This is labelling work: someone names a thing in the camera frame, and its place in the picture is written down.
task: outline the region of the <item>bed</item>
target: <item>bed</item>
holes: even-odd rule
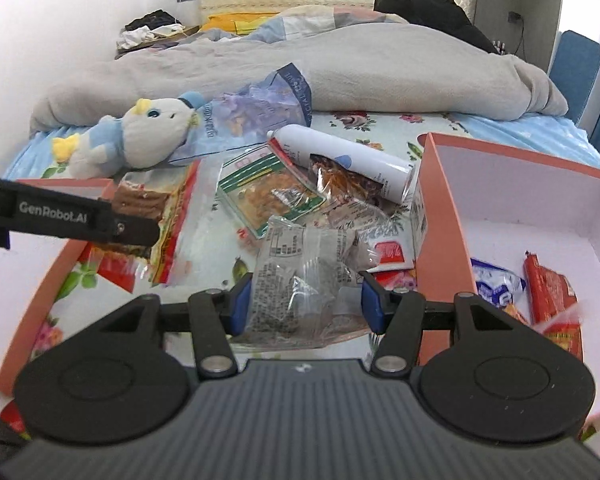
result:
[[[473,19],[475,0],[455,1],[465,10],[467,16]],[[321,15],[324,15],[325,12],[333,14],[336,12],[333,10],[334,8],[341,7],[353,9],[350,12],[355,13],[358,10],[371,9],[373,0],[200,0],[200,9],[205,17],[224,12],[277,12],[298,6],[322,6]],[[517,58],[507,60],[500,60],[497,56],[493,56],[493,59],[490,58],[489,62],[493,63],[496,75],[493,76],[493,80],[485,79],[484,84],[490,86],[482,88],[480,77],[482,72],[488,72],[488,67],[481,63],[484,62],[485,57],[490,55],[480,53],[482,57],[477,61],[475,73],[469,75],[459,73],[460,81],[441,81],[438,86],[429,89],[429,94],[424,92],[430,96],[432,102],[435,102],[436,110],[434,111],[427,109],[429,104],[422,100],[419,101],[419,97],[414,95],[422,94],[422,89],[418,88],[418,82],[427,83],[427,81],[417,79],[413,75],[415,69],[408,66],[409,60],[405,60],[404,63],[394,63],[393,66],[380,66],[377,73],[371,74],[365,72],[364,64],[361,63],[360,66],[354,67],[354,72],[348,74],[362,86],[369,84],[367,81],[379,73],[381,76],[378,78],[376,86],[380,88],[391,85],[392,90],[384,94],[386,98],[381,104],[370,100],[369,97],[374,93],[376,87],[363,86],[358,90],[359,93],[355,99],[352,100],[351,95],[347,95],[348,100],[343,97],[340,101],[337,98],[334,101],[334,92],[325,86],[327,78],[324,77],[323,72],[332,70],[331,75],[337,72],[332,68],[332,64],[339,62],[338,56],[325,57],[320,62],[312,61],[314,63],[312,64],[308,61],[311,56],[299,56],[291,46],[300,45],[298,50],[306,48],[307,52],[314,52],[310,50],[310,47],[314,48],[312,45],[323,46],[320,44],[322,38],[329,34],[331,34],[330,38],[333,38],[336,32],[345,37],[346,34],[352,34],[354,30],[362,30],[361,34],[356,35],[356,41],[358,44],[362,44],[369,40],[370,34],[375,34],[376,30],[382,30],[382,33],[387,35],[386,38],[393,38],[394,30],[403,30],[404,35],[397,37],[396,41],[402,41],[411,34],[421,34],[422,41],[430,41],[428,50],[437,49],[438,59],[442,60],[442,65],[448,70],[457,70],[457,68],[454,68],[452,66],[454,63],[448,62],[444,56],[456,56],[456,50],[462,51],[462,55],[467,56],[470,62],[473,62],[474,56],[477,56],[475,52],[465,50],[466,46],[459,44],[458,40],[454,38],[452,39],[455,42],[445,43],[448,38],[442,38],[440,36],[442,33],[437,31],[434,31],[435,34],[433,34],[428,29],[421,30],[424,27],[413,28],[415,26],[403,24],[399,20],[391,24],[376,23],[374,20],[375,17],[368,23],[361,22],[349,27],[328,28],[328,30],[319,30],[318,33],[315,30],[307,33],[301,30],[301,33],[294,36],[293,39],[284,38],[272,43],[264,42],[266,47],[256,45],[257,42],[253,41],[252,37],[249,46],[258,51],[265,48],[270,49],[267,52],[273,52],[275,58],[271,61],[272,63],[280,63],[288,59],[285,56],[289,56],[289,54],[280,54],[280,52],[292,52],[290,54],[292,60],[296,61],[301,71],[307,74],[307,79],[314,89],[314,98],[318,103],[317,107],[314,106],[317,109],[314,110],[312,127],[354,142],[369,144],[379,150],[385,150],[410,161],[414,166],[422,156],[423,149],[418,143],[418,137],[427,132],[440,132],[456,136],[473,136],[482,140],[538,150],[600,168],[600,154],[588,143],[586,132],[579,130],[573,122],[561,117],[564,114],[563,111],[560,113],[564,108],[560,101],[561,96],[558,95],[559,92],[555,93],[557,90],[552,88],[546,74],[537,68],[526,65]],[[254,32],[254,34],[261,33],[261,29]],[[235,70],[235,80],[217,73],[212,78],[205,80],[199,78],[195,82],[183,78],[177,85],[168,86],[152,84],[152,79],[146,75],[153,74],[151,70],[154,69],[156,74],[158,70],[161,73],[168,72],[172,64],[167,60],[171,59],[170,56],[175,55],[173,52],[179,56],[184,56],[189,52],[198,59],[204,59],[201,57],[204,53],[212,56],[220,48],[224,49],[224,52],[237,52],[243,48],[240,45],[245,45],[243,42],[249,39],[249,37],[242,38],[222,45],[213,41],[219,40],[223,36],[227,35],[213,31],[202,32],[182,40],[180,45],[174,49],[158,54],[131,53],[112,62],[115,64],[100,64],[90,71],[70,76],[67,81],[50,89],[49,94],[36,107],[32,117],[32,139],[14,160],[5,177],[17,179],[69,176],[65,174],[64,168],[53,161],[50,150],[52,139],[82,133],[88,127],[84,126],[85,124],[94,124],[102,115],[121,116],[130,107],[129,103],[135,103],[135,99],[139,96],[176,97],[183,88],[192,89],[189,85],[193,83],[197,84],[194,89],[212,94],[235,87],[239,88],[245,78],[266,74],[270,70],[269,66],[255,65],[238,70],[238,67],[241,67],[240,60],[244,65],[247,63],[244,62],[244,58],[236,55],[237,64],[231,65],[232,70]],[[397,60],[402,59],[398,54],[402,55],[400,48],[406,48],[405,44],[384,45],[381,41],[382,35],[374,36],[372,39],[378,42],[379,50],[391,48],[391,52],[387,51],[388,55],[396,56],[394,59]],[[382,57],[383,52],[379,52],[378,57]],[[135,63],[142,66],[143,78],[140,78],[139,82],[137,73],[132,77],[135,81],[134,84],[120,85],[118,80],[110,79],[111,77],[123,78],[123,73],[116,72],[116,68],[124,67],[127,70]],[[404,76],[401,80],[396,78],[396,70],[398,72],[402,70],[400,74]],[[528,86],[521,82],[522,80],[526,81]],[[450,94],[454,94],[453,99],[448,101],[450,104],[448,108],[445,108],[444,101],[436,101],[437,94],[443,94],[441,89],[449,88],[452,84],[460,86],[454,86],[454,91],[450,91]],[[493,105],[494,92],[501,92],[496,105]],[[95,110],[90,106],[80,108],[78,103],[81,103],[83,98],[94,99],[98,106],[95,107]],[[414,107],[403,105],[404,101],[401,99],[407,98],[411,98],[409,102],[416,103]],[[357,107],[358,103],[368,104],[368,106]],[[235,280],[237,267],[242,271],[253,270],[255,261],[253,249],[244,244],[240,225],[236,223],[230,213],[217,203],[214,204],[205,234],[206,241],[200,245],[199,250],[201,253],[205,253],[205,251],[206,254],[213,253],[214,265],[199,269],[196,273],[195,283],[190,283],[188,286],[151,288],[150,284],[137,280],[136,286],[129,290],[128,287],[125,288],[120,283],[115,283],[115,280],[111,281],[99,274],[94,286],[90,288],[77,287],[67,297],[54,304],[42,325],[36,345],[32,349],[32,356],[39,355],[64,338],[77,333],[138,294],[151,291],[160,294],[163,300],[181,301],[200,288],[231,287]],[[214,243],[218,237],[224,237],[227,240],[221,247]],[[75,270],[76,272],[80,270],[80,264],[77,264]],[[192,364],[190,340],[185,335],[169,336],[166,346],[168,351],[181,362]],[[292,356],[294,358],[357,357],[368,360],[371,352],[371,341],[365,335],[350,338],[326,348],[295,351]],[[244,364],[246,359],[253,355],[262,354],[244,352],[239,354],[238,358]],[[286,352],[269,352],[264,355],[273,358],[287,356]],[[0,409],[5,402],[0,396]]]

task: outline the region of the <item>black circular joint cover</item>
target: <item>black circular joint cover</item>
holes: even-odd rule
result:
[[[525,328],[461,338],[422,369],[420,391],[467,436],[528,444],[577,434],[595,386],[584,364]]]
[[[27,365],[14,387],[32,434],[87,446],[157,429],[188,395],[180,364],[132,333],[75,336]]]

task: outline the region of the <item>yellow pillow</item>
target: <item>yellow pillow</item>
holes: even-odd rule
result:
[[[251,34],[256,28],[266,22],[277,12],[226,12],[224,14],[212,14],[200,30],[210,28],[221,28],[238,36]]]

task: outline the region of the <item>red label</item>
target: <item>red label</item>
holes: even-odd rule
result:
[[[376,251],[380,254],[381,264],[395,264],[404,261],[402,247],[398,242],[380,242],[376,244]]]

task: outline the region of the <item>silver screw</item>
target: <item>silver screw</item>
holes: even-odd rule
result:
[[[376,361],[376,368],[382,372],[400,372],[407,367],[407,361],[397,355],[383,355]]]
[[[231,359],[223,355],[211,355],[202,359],[200,365],[207,371],[213,374],[220,374],[227,371],[234,364]]]

